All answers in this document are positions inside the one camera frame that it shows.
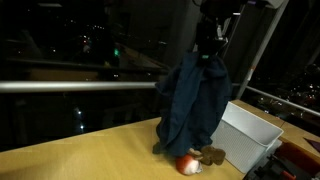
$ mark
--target white plastic bin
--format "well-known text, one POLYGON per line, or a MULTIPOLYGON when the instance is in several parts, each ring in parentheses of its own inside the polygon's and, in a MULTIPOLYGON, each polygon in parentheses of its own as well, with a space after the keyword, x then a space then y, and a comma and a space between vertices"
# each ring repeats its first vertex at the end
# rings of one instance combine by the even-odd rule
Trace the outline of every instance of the white plastic bin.
POLYGON ((213 147, 226 151, 226 159, 247 173, 282 133, 282 129, 229 102, 211 139, 213 147))

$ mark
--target dark blue jacket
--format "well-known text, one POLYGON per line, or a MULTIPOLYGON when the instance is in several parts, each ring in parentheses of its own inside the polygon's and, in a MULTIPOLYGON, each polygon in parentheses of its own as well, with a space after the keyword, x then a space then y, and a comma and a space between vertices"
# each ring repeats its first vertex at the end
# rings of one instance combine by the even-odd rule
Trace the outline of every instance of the dark blue jacket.
POLYGON ((187 53, 182 63, 156 88, 171 101, 157 126, 160 146, 172 156, 184 156, 189 148, 200 149, 212 143, 232 85, 227 70, 217 56, 197 66, 198 53, 187 53))

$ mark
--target wooden table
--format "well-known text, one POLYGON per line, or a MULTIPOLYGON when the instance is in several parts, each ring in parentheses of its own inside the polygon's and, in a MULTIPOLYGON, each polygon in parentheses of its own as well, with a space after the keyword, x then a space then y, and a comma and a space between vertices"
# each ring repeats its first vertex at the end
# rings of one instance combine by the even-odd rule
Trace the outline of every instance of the wooden table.
POLYGON ((152 154, 160 118, 0 153, 0 179, 210 179, 244 177, 228 161, 184 176, 174 159, 152 154))

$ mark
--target handrail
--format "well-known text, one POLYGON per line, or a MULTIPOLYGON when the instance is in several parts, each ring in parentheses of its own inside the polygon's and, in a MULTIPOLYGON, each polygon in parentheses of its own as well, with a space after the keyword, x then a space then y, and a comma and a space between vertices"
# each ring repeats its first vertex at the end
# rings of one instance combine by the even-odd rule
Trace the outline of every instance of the handrail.
POLYGON ((155 82, 0 81, 0 93, 152 89, 155 82))
POLYGON ((295 107, 295 108, 301 109, 301 110, 303 110, 303 111, 305 111, 305 112, 308 112, 308 113, 310 113, 310 114, 313 114, 313 115, 315 115, 315 116, 320 117, 320 113, 317 112, 317 111, 314 111, 314 110, 312 110, 312 109, 309 109, 309 108, 300 106, 300 105, 295 104, 295 103, 292 103, 292 102, 290 102, 290 101, 286 101, 286 100, 281 99, 281 98, 279 98, 279 97, 277 97, 277 96, 273 96, 273 95, 271 95, 271 94, 268 94, 268 93, 266 93, 266 92, 260 91, 260 90, 258 90, 258 89, 253 88, 253 87, 250 87, 250 86, 247 86, 246 88, 249 89, 249 90, 251 90, 251 91, 253 91, 253 92, 256 92, 256 93, 258 93, 258 94, 267 96, 267 97, 269 97, 269 98, 272 98, 272 99, 275 99, 275 100, 277 100, 277 101, 280 101, 280 102, 282 102, 282 103, 284 103, 284 104, 288 104, 288 105, 290 105, 290 106, 293 106, 293 107, 295 107))

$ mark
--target cable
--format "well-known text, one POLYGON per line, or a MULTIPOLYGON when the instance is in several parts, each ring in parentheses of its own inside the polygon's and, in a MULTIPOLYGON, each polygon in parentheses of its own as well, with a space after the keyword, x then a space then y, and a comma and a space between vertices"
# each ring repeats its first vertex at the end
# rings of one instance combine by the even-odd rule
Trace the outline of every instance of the cable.
POLYGON ((195 0, 192 0, 193 4, 200 7, 200 4, 197 4, 195 0))

